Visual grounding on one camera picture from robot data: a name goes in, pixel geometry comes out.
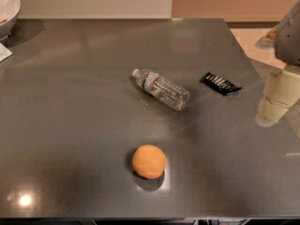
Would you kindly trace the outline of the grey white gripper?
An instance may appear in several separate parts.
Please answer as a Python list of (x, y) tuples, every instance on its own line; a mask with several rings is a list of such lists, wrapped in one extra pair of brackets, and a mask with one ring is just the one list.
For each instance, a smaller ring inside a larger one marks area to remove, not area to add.
[(275, 56), (290, 65), (271, 72), (265, 81), (255, 118), (263, 128), (276, 124), (300, 99), (300, 0), (278, 24)]

